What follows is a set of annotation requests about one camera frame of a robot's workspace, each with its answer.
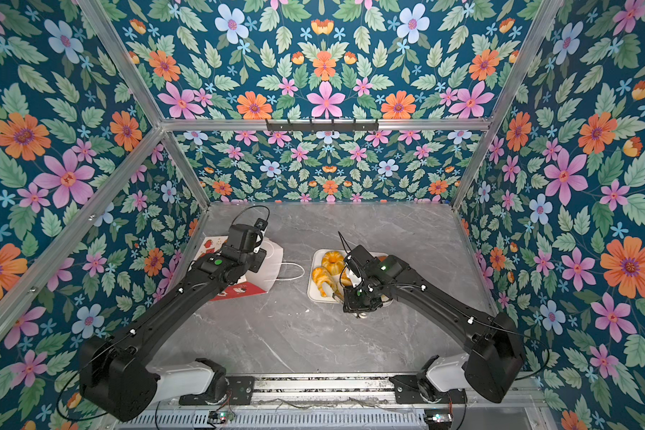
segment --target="aluminum frame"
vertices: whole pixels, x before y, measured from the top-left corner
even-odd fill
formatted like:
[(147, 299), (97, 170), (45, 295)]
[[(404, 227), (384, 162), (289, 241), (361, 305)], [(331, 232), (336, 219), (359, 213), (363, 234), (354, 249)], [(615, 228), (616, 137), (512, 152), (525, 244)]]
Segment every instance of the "aluminum frame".
[(559, 12), (559, 8), (561, 8), (563, 4), (564, 0), (543, 0), (540, 5), (538, 13), (533, 19), (530, 29), (525, 36), (524, 43), (521, 45), (519, 57), (516, 59), (516, 63), (514, 64), (514, 67), (512, 67), (511, 73), (509, 73), (509, 77), (504, 84), (504, 88), (499, 94), (497, 102), (494, 104), (492, 117), (490, 118), (492, 120), (491, 127), (480, 139), (480, 143), (475, 149), (473, 156), (471, 156), (468, 167), (466, 167), (464, 175), (461, 178), (459, 191), (452, 202), (453, 208), (457, 209), (461, 202), (464, 201), (465, 194), (473, 184), (473, 181), (475, 181), (478, 170), (488, 153), (488, 147), (497, 137), (497, 133), (501, 128), (501, 123), (504, 121), (504, 117), (509, 111), (511, 104), (514, 101), (514, 97), (516, 97), (516, 92), (518, 92), (519, 87), (524, 82), (525, 75), (528, 73), (528, 69), (530, 69), (533, 59), (540, 50), (542, 41), (554, 22), (556, 13)]

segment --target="pastry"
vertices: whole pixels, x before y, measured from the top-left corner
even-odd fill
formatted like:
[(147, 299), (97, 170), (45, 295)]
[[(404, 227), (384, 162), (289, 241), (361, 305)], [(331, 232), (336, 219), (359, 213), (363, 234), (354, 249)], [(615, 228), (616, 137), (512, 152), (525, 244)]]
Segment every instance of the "pastry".
[(322, 266), (332, 276), (338, 276), (344, 270), (344, 256), (339, 251), (328, 251), (322, 259)]

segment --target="floral wallpaper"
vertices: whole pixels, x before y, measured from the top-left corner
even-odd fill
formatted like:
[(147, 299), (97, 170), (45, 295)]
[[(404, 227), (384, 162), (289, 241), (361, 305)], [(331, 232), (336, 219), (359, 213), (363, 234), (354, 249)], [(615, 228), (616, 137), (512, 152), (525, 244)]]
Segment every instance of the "floral wallpaper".
[(0, 299), (147, 128), (76, 5), (0, 1)]
[(645, 0), (567, 4), (459, 210), (561, 427), (645, 429)]
[(142, 315), (172, 281), (198, 205), (158, 145), (0, 344), (0, 429), (86, 430), (97, 408), (74, 379), (77, 350)]

